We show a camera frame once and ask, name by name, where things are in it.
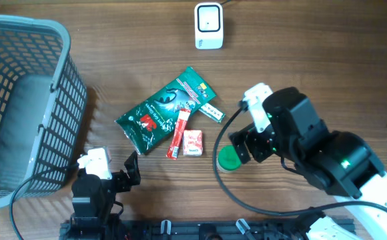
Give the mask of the green lid spice jar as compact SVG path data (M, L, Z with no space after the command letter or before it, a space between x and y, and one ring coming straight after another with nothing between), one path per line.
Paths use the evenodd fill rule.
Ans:
M217 168L223 173L232 173L242 166L242 162L232 145L223 147L218 153Z

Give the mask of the small green white box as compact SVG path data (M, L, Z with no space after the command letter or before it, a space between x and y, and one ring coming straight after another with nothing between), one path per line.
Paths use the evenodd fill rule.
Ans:
M221 123L224 120L226 114L220 111L218 108L214 107L209 103L205 103L199 108L199 111L214 120L216 123Z

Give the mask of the green 3M gloves package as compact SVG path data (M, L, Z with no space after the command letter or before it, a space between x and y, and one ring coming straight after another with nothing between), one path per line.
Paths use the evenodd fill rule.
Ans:
M187 67L173 81L124 113L115 122L140 155L150 152L175 129L180 109L195 113L216 97L211 86Z

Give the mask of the red white small carton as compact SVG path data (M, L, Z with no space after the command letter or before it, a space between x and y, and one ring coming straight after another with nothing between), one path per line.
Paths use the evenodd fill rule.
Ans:
M185 156L201 156L203 153L202 138L201 130L185 130L183 132L183 154Z

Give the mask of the red stick sachet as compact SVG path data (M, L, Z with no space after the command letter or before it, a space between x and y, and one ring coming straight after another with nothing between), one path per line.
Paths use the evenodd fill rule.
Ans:
M179 145L181 143L181 138L185 127L187 125L187 120L189 119L191 110L190 109L180 109L177 122L175 124L173 139L167 151L166 157L169 159L176 160L179 151Z

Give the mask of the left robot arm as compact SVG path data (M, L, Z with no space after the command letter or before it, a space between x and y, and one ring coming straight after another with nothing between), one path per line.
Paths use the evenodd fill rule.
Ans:
M73 183L72 205L74 213L61 224L59 238L78 239L131 239L127 227L121 222L121 214L112 213L114 205L123 207L116 201L118 193L129 192L141 183L137 152L133 152L124 163L125 170L114 172L110 179L81 170Z

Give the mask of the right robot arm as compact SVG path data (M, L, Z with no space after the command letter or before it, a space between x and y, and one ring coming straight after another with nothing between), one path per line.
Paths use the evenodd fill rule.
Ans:
M294 164L310 185L333 196L377 239L387 239L387 171L361 137L329 131L310 99L295 87L273 92L262 83L241 101L252 124L232 133L241 161L272 155Z

